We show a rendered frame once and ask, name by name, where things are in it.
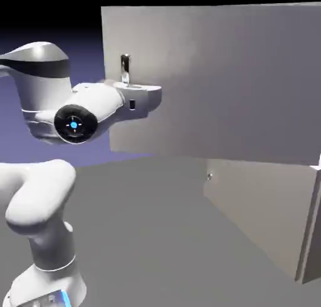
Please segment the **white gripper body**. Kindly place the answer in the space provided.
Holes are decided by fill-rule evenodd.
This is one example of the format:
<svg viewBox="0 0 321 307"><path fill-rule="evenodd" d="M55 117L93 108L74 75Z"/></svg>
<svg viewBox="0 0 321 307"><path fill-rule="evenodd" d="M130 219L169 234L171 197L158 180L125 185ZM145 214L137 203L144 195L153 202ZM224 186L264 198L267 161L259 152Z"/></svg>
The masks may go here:
<svg viewBox="0 0 321 307"><path fill-rule="evenodd" d="M162 101L162 87L116 82L115 88L122 94L124 105L117 110L118 118L145 118Z"/></svg>

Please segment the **curved silver door handle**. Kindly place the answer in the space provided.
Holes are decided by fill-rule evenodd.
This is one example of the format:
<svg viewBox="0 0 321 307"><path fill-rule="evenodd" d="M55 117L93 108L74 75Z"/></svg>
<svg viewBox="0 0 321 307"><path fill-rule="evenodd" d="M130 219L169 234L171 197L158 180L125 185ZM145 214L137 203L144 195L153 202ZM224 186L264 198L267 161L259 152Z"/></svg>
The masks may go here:
<svg viewBox="0 0 321 307"><path fill-rule="evenodd" d="M122 83L130 83L130 55L128 53L121 55L121 81Z"/></svg>

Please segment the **large grey cabinet door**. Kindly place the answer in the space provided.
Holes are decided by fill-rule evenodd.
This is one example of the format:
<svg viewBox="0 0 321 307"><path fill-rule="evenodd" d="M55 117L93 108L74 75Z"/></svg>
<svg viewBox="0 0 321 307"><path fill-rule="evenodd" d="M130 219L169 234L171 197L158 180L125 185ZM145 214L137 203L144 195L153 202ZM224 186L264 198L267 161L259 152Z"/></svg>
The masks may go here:
<svg viewBox="0 0 321 307"><path fill-rule="evenodd" d="M105 6L107 78L159 85L145 119L110 130L114 151L316 165L321 3Z"/></svg>

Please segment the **small grey cabinet door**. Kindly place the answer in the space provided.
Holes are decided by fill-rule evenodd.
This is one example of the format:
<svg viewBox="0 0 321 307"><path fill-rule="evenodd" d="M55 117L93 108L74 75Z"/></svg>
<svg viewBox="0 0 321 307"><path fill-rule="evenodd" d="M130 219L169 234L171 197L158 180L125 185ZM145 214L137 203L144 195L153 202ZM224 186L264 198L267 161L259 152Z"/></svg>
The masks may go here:
<svg viewBox="0 0 321 307"><path fill-rule="evenodd" d="M311 165L209 159L204 196L295 281L316 171Z"/></svg>

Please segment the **grey cabinet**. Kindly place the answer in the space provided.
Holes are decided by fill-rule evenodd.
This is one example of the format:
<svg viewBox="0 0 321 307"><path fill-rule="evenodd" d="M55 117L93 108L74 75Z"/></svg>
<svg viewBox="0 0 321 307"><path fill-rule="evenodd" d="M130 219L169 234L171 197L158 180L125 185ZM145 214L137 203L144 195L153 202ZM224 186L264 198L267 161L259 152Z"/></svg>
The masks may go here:
<svg viewBox="0 0 321 307"><path fill-rule="evenodd" d="M295 275L300 284L321 278L321 154L318 164L310 167L316 171L316 179Z"/></svg>

